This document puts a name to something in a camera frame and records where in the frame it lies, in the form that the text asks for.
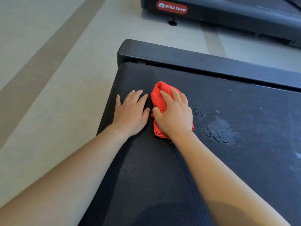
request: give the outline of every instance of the smudge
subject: smudge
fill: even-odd
[[[205,126],[204,133],[220,143],[234,143],[234,136],[237,134],[233,132],[227,121],[218,116],[215,116],[215,120]]]
[[[202,120],[206,116],[207,113],[208,112],[206,112],[204,109],[199,108],[199,107],[194,109],[194,114],[197,116],[198,121]]]

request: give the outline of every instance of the finger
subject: finger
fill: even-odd
[[[155,121],[159,120],[163,116],[159,107],[153,107],[153,116],[155,118]]]
[[[144,107],[147,98],[148,98],[148,94],[143,95],[143,97],[139,99],[138,104],[139,104],[141,107]]]
[[[183,93],[180,93],[180,97],[181,97],[181,100],[184,104],[188,105],[188,100],[186,98],[186,95],[183,94]]]
[[[160,94],[163,97],[166,105],[173,103],[173,99],[171,98],[171,96],[169,96],[168,93],[164,92],[163,90],[160,90]]]
[[[134,103],[137,103],[137,101],[139,100],[139,97],[141,96],[142,93],[143,93],[143,90],[138,90],[137,92],[135,92],[135,93],[132,95],[130,101],[131,101],[131,102],[134,102]]]
[[[116,104],[115,104],[115,110],[118,109],[120,106],[121,106],[120,96],[117,94]]]
[[[170,91],[172,93],[173,100],[175,102],[181,102],[181,97],[180,97],[179,92],[173,87],[170,87]]]
[[[126,96],[126,98],[124,99],[124,102],[128,102],[130,99],[131,99],[131,97],[132,97],[132,95],[135,93],[135,90],[133,89],[127,96]]]
[[[143,127],[146,125],[146,123],[148,122],[148,117],[150,115],[150,108],[146,108],[144,111],[143,111],[143,114],[142,114],[142,125]]]

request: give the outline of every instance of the right hand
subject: right hand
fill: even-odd
[[[193,116],[185,94],[178,93],[173,87],[170,91],[173,99],[163,90],[160,91],[167,109],[161,113],[158,107],[154,107],[153,116],[160,130],[173,139],[176,135],[191,132]]]

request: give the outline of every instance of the red microfiber cloth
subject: red microfiber cloth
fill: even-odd
[[[153,102],[153,106],[154,107],[159,107],[161,113],[164,113],[166,111],[166,103],[163,99],[163,97],[161,96],[160,94],[160,90],[163,90],[164,92],[168,93],[169,96],[171,96],[171,98],[173,99],[173,96],[172,96],[172,93],[170,91],[170,87],[173,87],[173,86],[170,86],[164,82],[158,82],[153,91],[151,92],[150,96],[151,96],[151,100]],[[155,119],[153,120],[153,130],[155,132],[155,135],[157,137],[160,137],[160,138],[166,138],[166,139],[170,139],[167,135],[165,135],[158,127]]]

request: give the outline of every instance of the treadmill belt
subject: treadmill belt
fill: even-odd
[[[98,133],[115,98],[164,81],[186,94],[195,134],[292,226],[301,222],[301,94],[145,64],[119,66]],[[152,108],[151,99],[147,101]],[[221,138],[214,133],[224,133]],[[79,225],[215,225],[178,150],[152,118],[118,152]]]

